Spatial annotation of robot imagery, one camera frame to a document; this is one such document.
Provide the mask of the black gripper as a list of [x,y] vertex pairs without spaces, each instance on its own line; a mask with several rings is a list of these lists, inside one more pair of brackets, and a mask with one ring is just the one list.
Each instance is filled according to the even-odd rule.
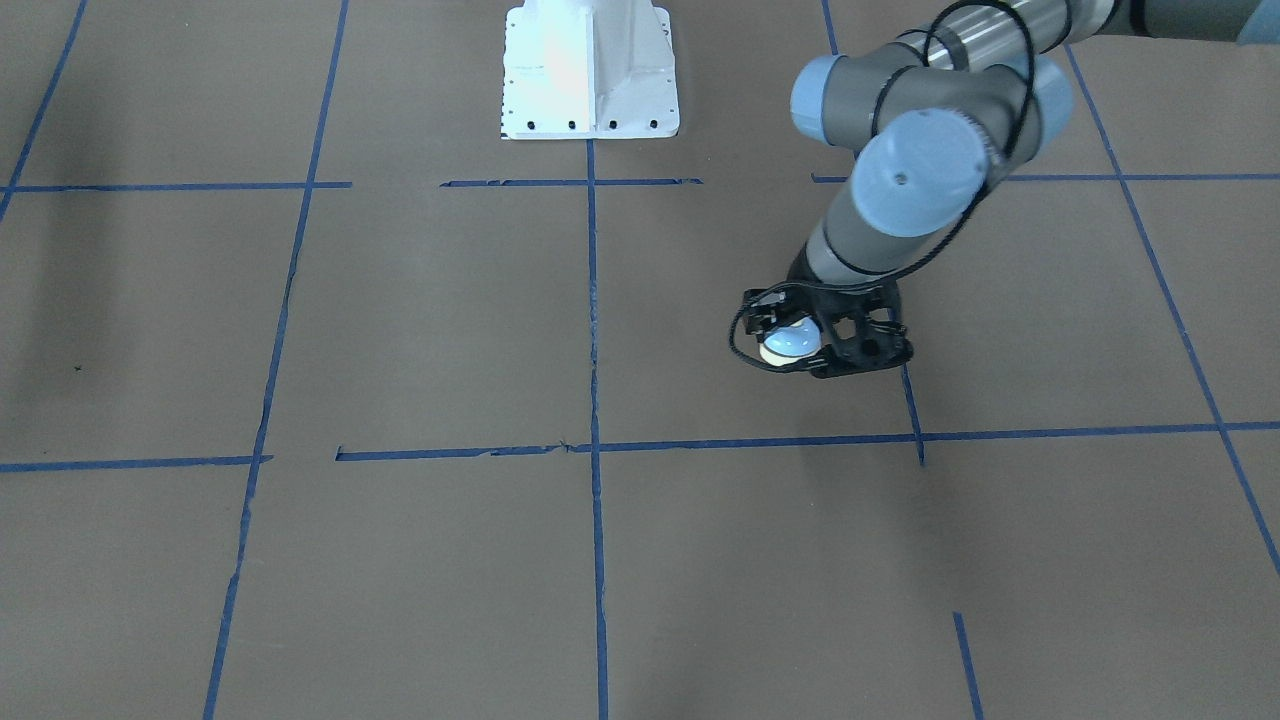
[[790,325],[803,316],[813,319],[822,333],[823,346],[826,337],[820,323],[817,320],[817,311],[813,309],[810,291],[797,286],[800,282],[817,282],[805,252],[800,252],[791,263],[785,277],[786,287],[765,292],[764,290],[749,290],[744,299],[750,304],[742,316],[742,329],[758,343],[764,333],[780,327]]

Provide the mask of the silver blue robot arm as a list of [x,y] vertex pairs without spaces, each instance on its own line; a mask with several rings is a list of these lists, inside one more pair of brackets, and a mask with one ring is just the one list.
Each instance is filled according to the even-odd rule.
[[955,1],[861,56],[804,67],[790,111],[854,155],[785,281],[750,290],[732,325],[774,369],[908,347],[899,281],[937,258],[978,205],[1069,123],[1073,83],[1050,58],[1098,35],[1277,42],[1275,1]]

